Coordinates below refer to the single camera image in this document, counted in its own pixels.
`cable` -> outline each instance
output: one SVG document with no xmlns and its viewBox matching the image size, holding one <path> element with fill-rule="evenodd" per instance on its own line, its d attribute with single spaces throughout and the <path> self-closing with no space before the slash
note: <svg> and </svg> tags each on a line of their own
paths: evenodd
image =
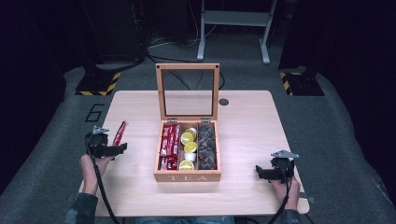
<svg viewBox="0 0 396 224">
<path fill-rule="evenodd" d="M 158 56 L 154 56 L 154 55 L 149 54 L 149 52 L 147 53 L 146 56 L 147 56 L 149 59 L 151 59 L 154 63 L 159 63 L 159 62 L 156 61 L 154 58 L 156 58 L 156 59 L 162 59 L 162 60 L 167 60 L 167 61 L 181 62 L 181 63 L 197 63 L 197 62 L 188 61 L 188 60 L 180 60 L 180 59 L 170 59 L 170 58 L 158 57 Z M 221 83 L 221 86 L 219 87 L 219 90 L 221 90 L 221 89 L 224 87 L 224 85 L 225 85 L 225 77 L 224 77 L 224 75 L 223 75 L 221 72 L 220 72 L 220 76 L 221 76 L 221 79 L 222 79 L 222 83 Z"/>
<path fill-rule="evenodd" d="M 277 166 L 282 171 L 283 179 L 285 180 L 285 183 L 286 183 L 285 184 L 286 185 L 286 195 L 285 195 L 285 198 L 283 199 L 282 204 L 279 206 L 279 209 L 274 214 L 274 216 L 271 218 L 271 220 L 268 222 L 268 224 L 273 224 L 276 221 L 276 219 L 280 216 L 280 214 L 283 212 L 283 210 L 285 209 L 286 203 L 288 202 L 288 199 L 289 199 L 289 192 L 290 192 L 290 187 L 291 187 L 291 181 L 290 181 L 290 186 L 289 186 L 285 171 L 278 164 L 277 164 Z"/>
<path fill-rule="evenodd" d="M 201 76 L 200 76 L 200 78 L 199 78 L 199 80 L 198 80 L 198 83 L 197 83 L 197 86 L 195 87 L 195 90 L 198 90 L 199 84 L 201 83 L 201 80 L 202 80 L 202 77 L 203 77 L 203 76 L 204 76 L 204 72 L 201 71 Z"/>
<path fill-rule="evenodd" d="M 151 57 L 151 55 L 149 55 L 149 53 L 148 53 L 147 57 L 148 57 L 149 59 L 151 59 L 154 63 L 159 63 L 158 61 L 156 61 L 155 59 L 153 59 L 153 57 Z M 169 73 L 171 73 L 172 75 L 174 75 L 174 76 L 175 76 L 175 77 L 187 88 L 187 90 L 189 90 L 189 91 L 191 90 L 191 88 L 189 87 L 189 85 L 184 81 L 183 77 L 179 76 L 178 73 L 176 73 L 176 72 L 171 72 L 171 71 L 169 71 Z"/>
<path fill-rule="evenodd" d="M 194 45 L 197 42 L 198 36 L 199 36 L 199 34 L 198 34 L 198 25 L 197 25 L 197 21 L 195 20 L 194 14 L 192 13 L 192 7 L 191 7 L 191 1 L 190 0 L 189 0 L 189 6 L 190 6 L 190 12 L 191 12 L 192 20 L 194 21 L 194 24 L 195 24 L 196 36 L 195 36 L 195 40 L 192 41 L 192 44 L 183 45 L 184 47 L 187 47 L 187 48 L 191 47 L 192 45 Z"/>
<path fill-rule="evenodd" d="M 110 217 L 113 220 L 113 222 L 116 223 L 116 224 L 120 224 L 117 221 L 117 218 L 114 216 L 113 210 L 111 209 L 110 203 L 108 202 L 108 199 L 107 199 L 107 196 L 106 196 L 106 192 L 105 192 L 105 187 L 103 186 L 103 182 L 102 182 L 102 177 L 100 176 L 99 168 L 96 165 L 95 157 L 91 154 L 91 151 L 90 151 L 89 146 L 88 146 L 88 142 L 87 142 L 88 139 L 92 139 L 92 133 L 87 133 L 85 135 L 85 147 L 87 148 L 88 154 L 90 155 L 90 158 L 91 158 L 91 161 L 92 161 L 92 164 L 93 164 L 93 169 L 95 170 L 95 174 L 96 174 L 96 179 L 98 180 L 99 190 L 102 193 L 103 201 L 105 203 L 107 211 L 110 214 Z"/>
<path fill-rule="evenodd" d="M 109 48 L 107 47 L 107 45 L 105 44 L 105 42 L 103 41 L 103 39 L 101 38 L 101 36 L 98 34 L 98 32 L 96 31 L 96 29 L 94 28 L 93 24 L 92 24 L 92 20 L 90 18 L 90 16 L 88 15 L 88 12 L 84 6 L 84 4 L 81 2 L 81 0 L 78 0 L 78 3 L 81 7 L 81 9 L 83 10 L 85 17 L 87 18 L 88 24 L 91 26 L 92 31 L 96 34 L 96 38 L 101 42 L 102 46 L 105 48 L 105 50 L 110 54 L 110 56 L 112 57 L 112 59 L 114 61 L 116 61 L 117 59 L 114 57 L 114 54 L 111 52 L 111 50 L 109 50 Z M 136 31 L 136 36 L 138 37 L 139 41 L 142 43 L 140 44 L 140 47 L 142 48 L 142 55 L 139 55 L 137 59 L 135 59 L 131 64 L 123 66 L 123 67 L 118 67 L 118 68 L 114 68 L 114 69 L 108 69 L 108 70 L 104 70 L 104 69 L 99 69 L 98 71 L 104 71 L 106 73 L 118 73 L 118 72 L 122 72 L 125 71 L 127 69 L 133 68 L 137 65 L 139 65 L 140 63 L 143 62 L 144 60 L 144 51 L 146 51 L 146 49 L 144 49 L 145 44 L 144 44 L 144 37 L 141 36 L 141 32 L 142 29 L 139 30 L 139 32 L 137 31 L 138 27 L 136 27 L 135 31 Z"/>
<path fill-rule="evenodd" d="M 224 0 L 221 1 L 221 8 L 220 8 L 220 11 L 222 11 L 223 8 L 224 8 Z M 207 36 L 209 36 L 210 33 L 212 33 L 213 30 L 215 30 L 216 26 L 217 26 L 217 25 L 214 25 L 214 26 L 213 26 L 213 28 L 205 35 L 205 38 L 206 38 Z"/>
<path fill-rule="evenodd" d="M 311 219 L 311 217 L 308 216 L 308 214 L 305 214 L 305 217 L 306 217 L 312 224 L 315 224 L 315 222 Z"/>
</svg>

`person's hand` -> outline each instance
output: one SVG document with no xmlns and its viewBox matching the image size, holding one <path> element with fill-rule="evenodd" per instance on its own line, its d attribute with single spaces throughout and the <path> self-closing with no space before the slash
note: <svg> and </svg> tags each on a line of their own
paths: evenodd
<svg viewBox="0 0 396 224">
<path fill-rule="evenodd" d="M 95 159 L 95 163 L 99 168 L 100 176 L 105 173 L 108 163 L 113 159 L 114 157 Z M 82 188 L 82 192 L 95 195 L 98 189 L 98 181 L 90 156 L 87 154 L 81 156 L 79 164 L 81 165 L 82 177 L 84 178 L 84 187 Z"/>
<path fill-rule="evenodd" d="M 273 185 L 276 193 L 276 197 L 280 203 L 283 202 L 283 199 L 286 196 L 286 183 L 281 184 L 278 180 L 271 180 L 271 184 Z M 298 200 L 300 198 L 300 183 L 297 181 L 295 177 L 288 181 L 290 185 L 289 191 L 289 199 L 285 205 L 285 209 L 297 210 Z"/>
</svg>

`black cable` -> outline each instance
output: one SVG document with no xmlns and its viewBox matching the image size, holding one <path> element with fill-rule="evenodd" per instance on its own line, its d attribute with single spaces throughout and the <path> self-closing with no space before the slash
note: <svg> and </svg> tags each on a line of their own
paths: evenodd
<svg viewBox="0 0 396 224">
<path fill-rule="evenodd" d="M 149 54 L 147 55 L 147 57 L 149 57 L 154 63 L 159 63 L 158 61 L 156 61 L 155 59 L 153 59 Z M 189 85 L 186 83 L 186 81 L 184 81 L 183 77 L 181 77 L 178 73 L 176 72 L 171 72 L 169 71 L 169 73 L 171 73 L 172 75 L 174 75 L 186 88 L 187 90 L 191 90 L 191 88 L 189 87 Z"/>
<path fill-rule="evenodd" d="M 116 58 L 114 57 L 114 54 L 108 49 L 108 47 L 107 47 L 107 45 L 105 44 L 105 42 L 103 41 L 103 39 L 99 36 L 99 34 L 98 34 L 98 32 L 96 31 L 96 29 L 94 29 L 94 27 L 93 27 L 93 24 L 92 24 L 92 21 L 91 21 L 91 18 L 90 18 L 90 16 L 88 15 L 88 12 L 87 12 L 87 10 L 86 10 L 86 8 L 85 8 L 85 6 L 82 4 L 82 2 L 81 2 L 81 0 L 78 0 L 78 3 L 79 3 L 79 5 L 80 5 L 80 7 L 81 7 L 81 9 L 83 10 L 83 12 L 84 12 L 84 14 L 85 14 L 85 17 L 86 17 L 86 19 L 87 19 L 87 21 L 88 21 L 88 24 L 91 26 L 91 29 L 92 29 L 92 31 L 96 34 L 96 37 L 97 37 L 97 39 L 101 42 L 101 44 L 102 44 L 102 46 L 106 49 L 106 51 L 110 54 L 110 56 L 113 58 L 113 60 L 115 60 L 116 61 Z M 139 56 L 137 59 L 135 59 L 131 64 L 129 64 L 129 65 L 125 65 L 125 66 L 123 66 L 123 67 L 118 67 L 118 68 L 114 68 L 114 69 L 101 69 L 101 68 L 98 68 L 98 67 L 96 67 L 95 66 L 95 70 L 96 70 L 96 72 L 103 72 L 103 73 L 106 73 L 106 74 L 112 74 L 112 73 L 119 73 L 119 72 L 122 72 L 122 71 L 125 71 L 125 70 L 128 70 L 128 69 L 131 69 L 131 68 L 133 68 L 133 67 L 136 67 L 137 65 L 139 65 L 139 64 L 141 64 L 143 61 L 144 61 L 144 52 L 143 52 L 143 55 L 141 55 L 141 56 Z"/>
<path fill-rule="evenodd" d="M 201 76 L 200 76 L 200 78 L 199 78 L 199 80 L 198 80 L 198 83 L 197 83 L 197 86 L 195 87 L 195 90 L 198 90 L 199 84 L 201 83 L 201 80 L 202 80 L 202 77 L 203 77 L 203 76 L 204 76 L 204 72 L 201 71 Z"/>
<path fill-rule="evenodd" d="M 166 43 L 166 41 L 172 41 L 170 37 L 152 37 L 149 41 L 149 46 L 157 46 Z"/>
<path fill-rule="evenodd" d="M 305 214 L 305 217 L 309 220 L 309 222 L 315 224 L 315 222 L 311 219 L 311 217 L 308 216 L 308 214 Z"/>
<path fill-rule="evenodd" d="M 98 180 L 99 190 L 102 193 L 102 198 L 103 198 L 103 201 L 104 201 L 105 206 L 107 208 L 107 211 L 110 214 L 110 217 L 113 220 L 113 222 L 116 223 L 116 224 L 120 224 L 117 221 L 117 218 L 114 216 L 113 210 L 111 209 L 110 203 L 108 202 L 108 199 L 107 199 L 107 196 L 106 196 L 106 192 L 105 192 L 105 187 L 103 186 L 103 182 L 102 182 L 102 177 L 100 176 L 99 168 L 96 165 L 95 157 L 91 154 L 91 151 L 89 149 L 89 146 L 88 146 L 88 143 L 87 143 L 87 139 L 92 139 L 92 133 L 87 133 L 85 135 L 85 147 L 87 148 L 88 154 L 90 155 L 90 158 L 91 158 L 91 161 L 92 161 L 92 164 L 93 164 L 93 169 L 95 170 L 95 174 L 96 174 L 96 179 Z"/>
<path fill-rule="evenodd" d="M 282 171 L 283 179 L 285 180 L 285 183 L 286 183 L 285 184 L 286 185 L 286 195 L 285 195 L 285 198 L 283 199 L 282 204 L 279 206 L 279 209 L 277 209 L 277 212 L 274 214 L 274 216 L 271 218 L 271 220 L 268 222 L 268 224 L 273 224 L 276 221 L 276 219 L 280 216 L 280 214 L 283 212 L 283 210 L 285 210 L 286 203 L 288 202 L 288 199 L 289 199 L 291 181 L 290 181 L 290 186 L 289 186 L 285 171 L 282 169 L 281 166 L 278 165 L 278 167 Z"/>
<path fill-rule="evenodd" d="M 197 62 L 188 61 L 188 60 L 180 60 L 180 59 L 171 59 L 171 58 L 158 57 L 158 56 L 151 55 L 149 52 L 147 53 L 146 56 L 147 56 L 149 59 L 151 59 L 154 63 L 159 63 L 159 62 L 156 61 L 154 58 L 156 58 L 156 59 L 162 59 L 162 60 L 167 60 L 167 61 L 181 62 L 181 63 L 197 63 Z M 221 72 L 220 72 L 220 76 L 221 76 L 221 79 L 222 79 L 222 84 L 221 84 L 221 86 L 219 87 L 219 90 L 221 90 L 221 89 L 224 87 L 224 85 L 225 85 L 225 77 L 224 77 L 224 75 L 223 75 Z"/>
</svg>

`person's leg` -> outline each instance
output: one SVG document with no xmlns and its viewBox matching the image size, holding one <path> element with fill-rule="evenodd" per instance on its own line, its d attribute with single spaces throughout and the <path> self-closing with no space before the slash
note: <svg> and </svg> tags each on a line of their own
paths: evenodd
<svg viewBox="0 0 396 224">
<path fill-rule="evenodd" d="M 139 217 L 135 224 L 177 224 L 179 217 Z"/>
<path fill-rule="evenodd" d="M 193 224 L 235 224 L 233 217 L 189 217 L 186 219 Z"/>
</svg>

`person's arm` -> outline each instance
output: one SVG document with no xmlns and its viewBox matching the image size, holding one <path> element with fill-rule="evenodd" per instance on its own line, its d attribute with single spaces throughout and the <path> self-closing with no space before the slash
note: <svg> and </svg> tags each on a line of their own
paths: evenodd
<svg viewBox="0 0 396 224">
<path fill-rule="evenodd" d="M 280 214 L 280 223 L 282 224 L 302 224 L 301 215 L 297 211 L 297 204 L 300 198 L 300 183 L 295 177 L 291 180 L 289 199 L 285 205 L 285 209 Z M 282 203 L 286 196 L 286 184 L 281 184 L 280 181 L 271 180 L 276 193 L 277 199 Z"/>
<path fill-rule="evenodd" d="M 114 157 L 96 159 L 95 163 L 99 168 L 102 176 L 107 168 L 108 163 Z M 93 168 L 92 160 L 87 154 L 83 155 L 80 160 L 84 186 L 82 192 L 78 194 L 77 199 L 67 211 L 65 222 L 72 223 L 94 223 L 95 210 L 98 198 L 95 196 L 98 189 L 98 181 Z"/>
</svg>

